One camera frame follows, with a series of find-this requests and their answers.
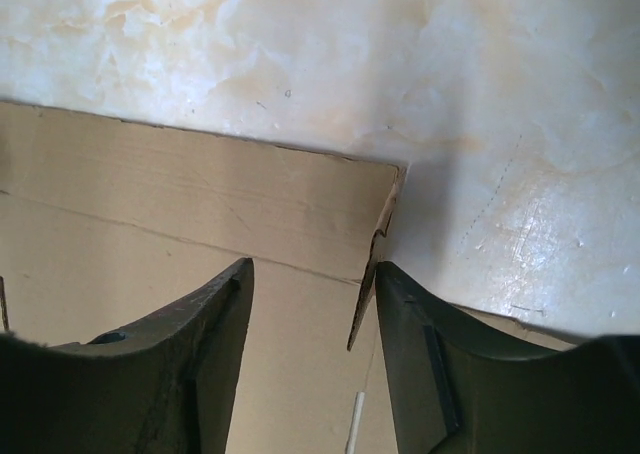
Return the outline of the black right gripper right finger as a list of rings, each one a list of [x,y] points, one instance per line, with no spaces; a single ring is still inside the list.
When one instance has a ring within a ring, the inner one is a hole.
[[[402,453],[635,453],[639,339],[556,351],[495,329],[381,263],[376,302]]]

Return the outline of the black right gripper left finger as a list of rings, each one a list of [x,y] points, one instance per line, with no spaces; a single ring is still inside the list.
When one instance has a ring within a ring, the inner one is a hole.
[[[5,453],[222,453],[254,293],[241,258],[88,343],[1,338]]]

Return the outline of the brown cardboard box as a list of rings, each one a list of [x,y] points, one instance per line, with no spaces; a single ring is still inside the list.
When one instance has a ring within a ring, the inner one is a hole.
[[[392,165],[77,112],[1,106],[9,327],[86,342],[241,257],[256,290],[227,449],[396,449],[377,316],[346,346]]]

